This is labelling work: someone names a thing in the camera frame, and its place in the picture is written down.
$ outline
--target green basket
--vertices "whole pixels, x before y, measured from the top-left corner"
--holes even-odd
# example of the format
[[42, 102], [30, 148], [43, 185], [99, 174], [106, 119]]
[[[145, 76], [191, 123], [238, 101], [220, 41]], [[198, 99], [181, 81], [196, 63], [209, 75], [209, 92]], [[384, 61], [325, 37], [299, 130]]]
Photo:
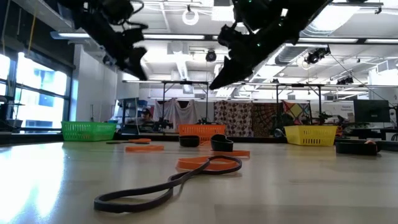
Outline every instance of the green basket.
[[112, 140], [115, 129], [116, 124], [111, 123], [62, 121], [65, 141]]

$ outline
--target patterned curtain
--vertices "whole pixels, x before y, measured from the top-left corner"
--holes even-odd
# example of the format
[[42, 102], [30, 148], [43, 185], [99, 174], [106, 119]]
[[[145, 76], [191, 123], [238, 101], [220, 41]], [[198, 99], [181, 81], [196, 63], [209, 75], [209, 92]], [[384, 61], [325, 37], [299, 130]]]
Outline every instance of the patterned curtain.
[[283, 101], [284, 104], [284, 113], [290, 115], [294, 124], [300, 125], [303, 124], [301, 120], [304, 116], [310, 116], [310, 104], [309, 103], [288, 103]]
[[214, 103], [214, 122], [226, 125], [229, 137], [252, 137], [252, 104], [218, 101]]
[[272, 133], [272, 117], [276, 115], [277, 103], [254, 103], [252, 123], [254, 137], [269, 137]]

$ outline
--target orange plastic piece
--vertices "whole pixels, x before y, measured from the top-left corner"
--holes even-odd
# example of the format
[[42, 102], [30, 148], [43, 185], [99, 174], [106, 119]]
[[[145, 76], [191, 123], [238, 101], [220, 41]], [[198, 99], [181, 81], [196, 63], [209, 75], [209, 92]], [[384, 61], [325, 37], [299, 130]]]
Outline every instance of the orange plastic piece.
[[231, 157], [250, 157], [250, 151], [239, 151], [235, 150], [233, 152], [216, 152], [213, 151], [214, 156], [231, 156]]
[[126, 146], [126, 152], [159, 152], [164, 146]]
[[225, 134], [225, 125], [221, 124], [180, 124], [180, 136], [199, 136], [200, 142], [210, 141], [215, 134]]
[[150, 139], [130, 139], [129, 142], [131, 143], [144, 143], [144, 142], [151, 142]]
[[[208, 156], [204, 157], [194, 157], [194, 158], [179, 158], [177, 162], [177, 168], [185, 169], [185, 170], [194, 170], [199, 168], [202, 164], [204, 164]], [[229, 161], [227, 159], [215, 159], [210, 162], [210, 165], [206, 168], [206, 170], [226, 170], [232, 169], [238, 165], [235, 161]]]

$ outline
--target black robotic arm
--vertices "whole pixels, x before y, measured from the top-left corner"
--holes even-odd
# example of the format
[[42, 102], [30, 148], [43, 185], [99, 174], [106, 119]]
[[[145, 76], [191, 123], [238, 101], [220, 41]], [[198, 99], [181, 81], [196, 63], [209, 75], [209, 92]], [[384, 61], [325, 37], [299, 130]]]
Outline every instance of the black robotic arm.
[[[234, 0], [236, 22], [225, 25], [218, 42], [229, 49], [224, 67], [210, 85], [214, 90], [244, 80], [253, 68], [286, 41], [296, 44], [300, 31], [332, 0]], [[249, 34], [235, 30], [237, 22], [243, 22]]]
[[[144, 40], [142, 30], [148, 26], [129, 22], [130, 17], [144, 7], [143, 2], [136, 11], [130, 0], [58, 0], [58, 5], [62, 16], [71, 20], [75, 29], [83, 28], [106, 50], [105, 64], [147, 80], [140, 63], [147, 50], [133, 45]], [[115, 32], [111, 27], [125, 24], [134, 28]]]

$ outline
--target orange rubber band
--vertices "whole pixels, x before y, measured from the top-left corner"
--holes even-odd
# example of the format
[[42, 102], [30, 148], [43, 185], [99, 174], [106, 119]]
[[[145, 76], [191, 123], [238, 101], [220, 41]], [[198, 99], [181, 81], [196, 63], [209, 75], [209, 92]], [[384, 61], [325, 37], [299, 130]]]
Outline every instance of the orange rubber band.
[[250, 151], [235, 150], [233, 152], [216, 152], [213, 151], [214, 156], [231, 156], [231, 157], [250, 157]]
[[126, 152], [158, 152], [163, 151], [164, 146], [126, 146]]
[[204, 141], [202, 143], [200, 143], [200, 146], [210, 146], [211, 142], [210, 141]]
[[144, 143], [144, 142], [151, 142], [150, 139], [130, 139], [129, 142], [131, 143]]
[[[177, 168], [185, 170], [194, 170], [199, 168], [204, 164], [209, 156], [204, 157], [194, 157], [194, 158], [179, 158], [177, 162]], [[212, 162], [222, 162], [222, 163], [210, 163], [210, 165], [205, 170], [226, 170], [232, 169], [239, 164], [237, 162], [227, 160], [227, 159], [215, 159]]]

